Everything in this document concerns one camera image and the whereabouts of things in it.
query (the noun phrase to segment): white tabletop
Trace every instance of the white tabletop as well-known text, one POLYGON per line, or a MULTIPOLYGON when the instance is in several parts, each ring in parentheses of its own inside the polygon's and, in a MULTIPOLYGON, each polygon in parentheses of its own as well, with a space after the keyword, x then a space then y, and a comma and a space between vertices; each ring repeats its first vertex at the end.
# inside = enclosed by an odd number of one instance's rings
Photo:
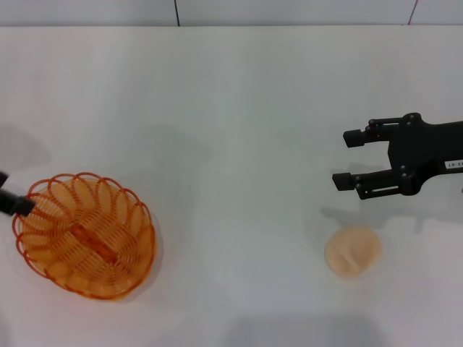
POLYGON ((2 28, 7 189, 92 171, 156 215, 160 269, 127 299, 31 271, 0 217, 2 347, 399 347, 463 343, 463 175, 360 201, 331 174, 388 168, 346 130, 463 119, 463 27, 2 28), (341 226, 384 253, 338 279, 341 226))

